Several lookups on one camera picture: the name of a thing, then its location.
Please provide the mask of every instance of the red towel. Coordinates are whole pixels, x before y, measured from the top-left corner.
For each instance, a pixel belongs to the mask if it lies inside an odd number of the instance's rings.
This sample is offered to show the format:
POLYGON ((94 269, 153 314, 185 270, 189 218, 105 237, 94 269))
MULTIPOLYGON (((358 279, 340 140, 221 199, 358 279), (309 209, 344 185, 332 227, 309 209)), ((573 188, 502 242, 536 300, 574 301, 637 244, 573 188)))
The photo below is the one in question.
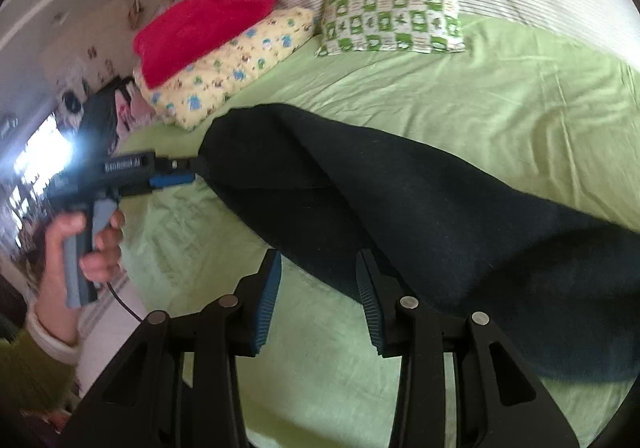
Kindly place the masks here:
POLYGON ((141 30, 133 50, 150 89, 267 16, 276 0, 184 0, 141 30))

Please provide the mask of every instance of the metal rivet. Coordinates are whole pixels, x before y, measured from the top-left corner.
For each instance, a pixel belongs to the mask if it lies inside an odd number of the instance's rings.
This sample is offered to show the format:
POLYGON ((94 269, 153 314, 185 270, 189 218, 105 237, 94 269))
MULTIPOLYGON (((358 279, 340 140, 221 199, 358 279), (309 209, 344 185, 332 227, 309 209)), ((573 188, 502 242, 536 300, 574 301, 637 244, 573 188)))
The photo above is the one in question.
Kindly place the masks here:
POLYGON ((218 305, 220 307, 229 308, 238 305, 238 297, 235 294, 225 294, 218 298, 218 305))
POLYGON ((405 309, 415 309, 418 307, 418 299, 413 296, 403 296, 400 299, 400 305, 405 309))
POLYGON ((146 317, 146 321, 151 325, 161 324, 164 320, 166 320, 166 314, 163 311, 151 311, 149 316, 146 317))
POLYGON ((478 325, 487 325, 489 323, 489 315, 482 311, 476 311, 471 315, 471 319, 478 325))

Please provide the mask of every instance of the white cuff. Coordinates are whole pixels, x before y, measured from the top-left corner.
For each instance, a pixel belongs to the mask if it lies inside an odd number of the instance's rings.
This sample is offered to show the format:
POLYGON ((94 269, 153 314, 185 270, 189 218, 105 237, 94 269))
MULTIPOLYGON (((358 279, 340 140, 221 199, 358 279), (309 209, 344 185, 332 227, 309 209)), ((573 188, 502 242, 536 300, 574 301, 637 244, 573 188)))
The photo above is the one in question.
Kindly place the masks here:
POLYGON ((36 316, 33 304, 29 307, 29 312, 27 313, 26 329, 33 341, 47 356, 65 365, 78 364, 80 347, 70 347, 65 342, 61 342, 47 333, 36 316))

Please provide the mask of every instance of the fingers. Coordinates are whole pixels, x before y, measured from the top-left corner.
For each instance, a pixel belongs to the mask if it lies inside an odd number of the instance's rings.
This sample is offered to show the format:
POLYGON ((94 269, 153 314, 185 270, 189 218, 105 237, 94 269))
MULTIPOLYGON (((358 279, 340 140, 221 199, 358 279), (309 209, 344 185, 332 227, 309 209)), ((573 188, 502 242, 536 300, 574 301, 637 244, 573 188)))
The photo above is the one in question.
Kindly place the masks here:
POLYGON ((117 248, 122 242, 124 235, 122 230, 116 228, 105 228, 100 233, 95 235, 94 243, 95 247, 101 251, 112 250, 117 248))
POLYGON ((114 211, 111 219, 109 220, 109 224, 111 224, 112 228, 119 230, 125 224, 124 213, 120 210, 114 211))
POLYGON ((84 277, 91 282, 104 284, 110 282, 122 273, 120 266, 111 266, 110 268, 99 269, 98 271, 85 271, 84 277))
POLYGON ((52 269, 63 269, 62 244, 67 237, 72 237, 84 230, 86 217, 83 213, 58 215, 45 234, 46 265, 52 269))
POLYGON ((89 253, 82 257, 80 266, 84 276, 92 282, 107 282, 120 272, 120 248, 89 253))

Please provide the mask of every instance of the sleeve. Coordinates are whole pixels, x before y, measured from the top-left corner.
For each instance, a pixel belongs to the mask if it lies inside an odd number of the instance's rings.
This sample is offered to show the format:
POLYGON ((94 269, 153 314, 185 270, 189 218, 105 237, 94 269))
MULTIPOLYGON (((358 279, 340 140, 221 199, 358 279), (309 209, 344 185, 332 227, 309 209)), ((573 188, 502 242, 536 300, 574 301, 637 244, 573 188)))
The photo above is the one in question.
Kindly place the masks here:
POLYGON ((42 326, 32 310, 30 315, 27 329, 13 343, 0 341, 0 388, 19 409, 46 412, 65 397, 74 377, 79 349, 67 347, 66 355, 60 356, 56 340, 43 336, 38 330, 42 326))

